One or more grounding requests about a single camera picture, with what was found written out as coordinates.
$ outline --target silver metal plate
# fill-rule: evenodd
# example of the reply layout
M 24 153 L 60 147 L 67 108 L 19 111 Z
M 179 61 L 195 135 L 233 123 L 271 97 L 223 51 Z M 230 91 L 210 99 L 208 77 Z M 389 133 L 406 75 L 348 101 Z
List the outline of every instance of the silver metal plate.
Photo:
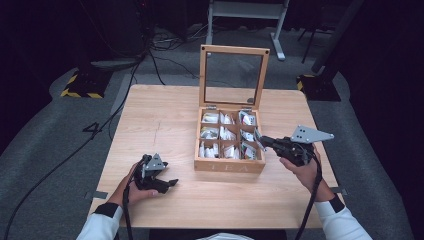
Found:
M 151 170 L 163 170 L 165 169 L 165 165 L 163 164 L 162 160 L 159 157 L 159 154 L 155 154 L 152 159 L 149 161 L 149 163 L 145 166 L 145 170 L 151 171 Z
M 333 139 L 334 135 L 298 125 L 291 140 L 298 143 L 313 143 Z

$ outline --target chair leg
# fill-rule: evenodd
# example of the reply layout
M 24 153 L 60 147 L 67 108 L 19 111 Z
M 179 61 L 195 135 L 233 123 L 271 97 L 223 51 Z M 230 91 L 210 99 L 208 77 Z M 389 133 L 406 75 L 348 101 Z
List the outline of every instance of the chair leg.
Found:
M 309 39 L 308 46 L 306 47 L 305 54 L 303 55 L 302 63 L 305 63 L 306 55 L 308 55 L 309 48 L 311 47 L 312 40 L 314 39 L 316 30 L 314 29 L 311 34 L 311 38 Z

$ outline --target white sleeve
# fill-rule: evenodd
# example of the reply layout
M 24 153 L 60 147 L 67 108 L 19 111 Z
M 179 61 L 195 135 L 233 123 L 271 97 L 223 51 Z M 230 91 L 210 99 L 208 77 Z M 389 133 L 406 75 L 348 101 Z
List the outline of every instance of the white sleeve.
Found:
M 315 207 L 327 240 L 372 239 L 337 196 L 331 201 L 315 202 Z
M 117 204 L 100 205 L 84 224 L 77 240 L 85 239 L 114 239 L 119 228 L 123 210 Z

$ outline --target gray floor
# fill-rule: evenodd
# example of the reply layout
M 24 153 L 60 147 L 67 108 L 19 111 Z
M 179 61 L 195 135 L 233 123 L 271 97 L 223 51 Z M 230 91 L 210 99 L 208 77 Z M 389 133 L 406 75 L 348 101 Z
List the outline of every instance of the gray floor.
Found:
M 266 47 L 271 49 L 265 88 L 296 89 L 300 74 L 311 74 L 314 59 L 323 49 L 327 35 L 317 34 L 305 64 L 301 63 L 309 35 L 298 42 L 300 32 L 282 32 L 280 39 L 287 59 L 278 61 L 269 32 L 221 31 L 214 44 Z M 199 72 L 199 49 L 205 38 L 183 44 L 175 50 L 152 51 L 156 57 L 171 59 L 191 73 Z M 197 85 L 185 68 L 168 60 L 156 59 L 162 81 L 167 85 Z M 103 124 L 122 100 L 122 86 L 129 83 L 130 69 L 114 72 L 103 99 L 60 97 L 75 69 L 63 73 L 51 85 L 53 101 L 41 110 L 11 142 L 0 157 L 0 234 L 3 236 L 13 210 L 24 195 L 55 166 L 77 150 L 90 137 L 82 129 L 94 122 Z M 139 84 L 161 84 L 150 57 L 139 66 Z M 346 189 L 347 206 L 374 239 L 413 239 L 402 200 L 379 163 L 349 103 L 349 86 L 341 74 L 334 84 L 341 102 L 308 102 L 318 129 L 333 133 L 334 141 L 324 143 L 340 186 Z M 9 239 L 75 239 L 96 190 L 117 115 L 92 141 L 55 170 L 33 191 L 13 220 Z M 294 239 L 297 230 L 288 230 Z M 126 239 L 125 229 L 120 229 Z M 136 239 L 148 239 L 147 229 L 134 229 Z M 325 239 L 321 229 L 305 230 L 302 239 Z

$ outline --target black cable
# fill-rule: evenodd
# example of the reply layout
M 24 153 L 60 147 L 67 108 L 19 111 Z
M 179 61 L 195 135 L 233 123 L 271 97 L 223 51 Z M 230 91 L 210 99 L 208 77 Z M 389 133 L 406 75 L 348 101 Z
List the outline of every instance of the black cable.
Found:
M 314 186 L 312 187 L 312 193 L 311 193 L 311 198 L 309 199 L 309 203 L 308 206 L 306 207 L 306 211 L 305 211 L 305 215 L 303 216 L 303 221 L 302 224 L 300 225 L 300 228 L 297 232 L 296 235 L 296 240 L 300 239 L 300 237 L 302 236 L 303 231 L 305 230 L 305 226 L 306 226 L 306 222 L 308 221 L 308 217 L 309 214 L 312 210 L 312 206 L 315 202 L 315 197 L 317 195 L 317 191 L 318 191 L 318 186 L 322 180 L 322 168 L 321 168 L 321 163 L 318 161 L 317 156 L 315 155 L 315 153 L 310 154 L 312 155 L 312 158 L 315 160 L 315 162 L 317 163 L 317 175 L 315 176 L 315 182 L 314 182 Z
M 191 76 L 193 76 L 193 78 L 199 78 L 198 76 L 196 76 L 196 75 L 194 75 L 190 70 L 188 70 L 184 65 L 182 65 L 181 63 L 177 63 L 177 62 L 175 62 L 174 60 L 171 60 L 171 59 L 168 59 L 168 58 L 161 58 L 161 57 L 154 57 L 154 58 L 157 58 L 157 59 L 160 59 L 160 60 L 166 60 L 166 61 L 170 61 L 170 62 L 172 62 L 172 63 L 174 63 L 174 64 L 177 64 L 177 65 L 179 65 L 179 66 L 181 66 L 182 68 L 184 68 L 188 73 L 190 73 L 191 74 Z
M 132 76 L 131 76 L 131 81 L 132 78 L 134 77 L 134 73 L 137 70 L 138 66 L 140 65 L 141 61 L 133 68 L 132 70 Z M 96 131 L 94 131 L 92 133 L 92 135 L 80 146 L 78 147 L 74 152 L 72 152 L 67 158 L 65 158 L 62 162 L 60 162 L 58 165 L 56 165 L 52 170 L 50 170 L 46 175 L 44 175 L 44 177 L 42 177 L 26 194 L 25 196 L 21 199 L 21 201 L 18 203 L 18 205 L 15 207 L 15 209 L 13 210 L 12 216 L 9 219 L 9 222 L 7 223 L 7 227 L 4 233 L 4 240 L 7 240 L 8 236 L 9 236 L 9 231 L 10 231 L 10 227 L 12 226 L 12 222 L 13 219 L 16 216 L 16 213 L 18 212 L 19 208 L 22 206 L 22 204 L 25 202 L 25 200 L 28 198 L 28 196 L 44 181 L 46 180 L 54 171 L 56 171 L 60 166 L 62 166 L 64 163 L 66 163 L 69 159 L 71 159 L 73 156 L 75 156 L 75 154 L 77 154 L 81 149 L 83 149 L 91 140 L 94 139 L 94 137 L 102 131 L 102 129 L 109 123 L 109 121 L 111 121 L 120 111 L 120 108 L 124 105 L 125 100 L 128 96 L 130 87 L 131 87 L 131 81 L 130 81 L 130 85 L 127 89 L 127 92 L 125 94 L 124 100 L 122 101 L 122 103 L 120 104 L 120 106 L 117 108 L 117 110 L 106 120 L 106 122 Z
M 137 169 L 140 167 L 141 164 L 144 163 L 144 158 L 141 159 L 137 166 L 134 168 L 134 171 L 131 173 L 130 178 L 128 179 L 127 185 L 125 186 L 123 197 L 122 197 L 122 208 L 124 210 L 124 216 L 125 216 L 125 223 L 127 225 L 127 233 L 128 233 L 128 239 L 132 240 L 132 228 L 131 228 L 131 220 L 130 220 L 130 213 L 128 211 L 128 202 L 129 202 L 129 193 L 130 193 L 130 183 L 133 181 L 134 174 L 137 171 Z
M 150 56 L 152 57 L 153 64 L 155 65 L 156 74 L 158 75 L 159 81 L 162 83 L 162 85 L 164 85 L 164 86 L 165 86 L 166 84 L 162 81 L 162 78 L 160 77 L 159 70 L 158 70 L 158 66 L 156 65 L 155 57 L 153 56 L 153 54 L 152 54 L 152 52 L 150 51 L 150 49 L 149 49 L 149 54 L 150 54 Z
M 140 54 L 136 54 L 136 55 L 126 55 L 123 54 L 117 50 L 115 50 L 112 46 L 110 46 L 110 44 L 106 41 L 106 39 L 103 37 L 102 33 L 100 32 L 99 28 L 96 26 L 96 24 L 94 23 L 93 18 L 91 17 L 90 13 L 88 12 L 87 8 L 85 7 L 85 5 L 81 2 L 81 0 L 78 0 L 78 2 L 80 3 L 82 9 L 84 10 L 85 14 L 87 15 L 88 19 L 90 20 L 91 24 L 93 25 L 94 29 L 96 30 L 97 34 L 99 35 L 100 39 L 106 44 L 106 46 L 114 53 L 116 53 L 119 56 L 122 57 L 129 57 L 129 58 L 133 58 L 133 57 L 140 57 L 141 55 L 143 55 L 145 48 L 143 48 L 143 51 Z

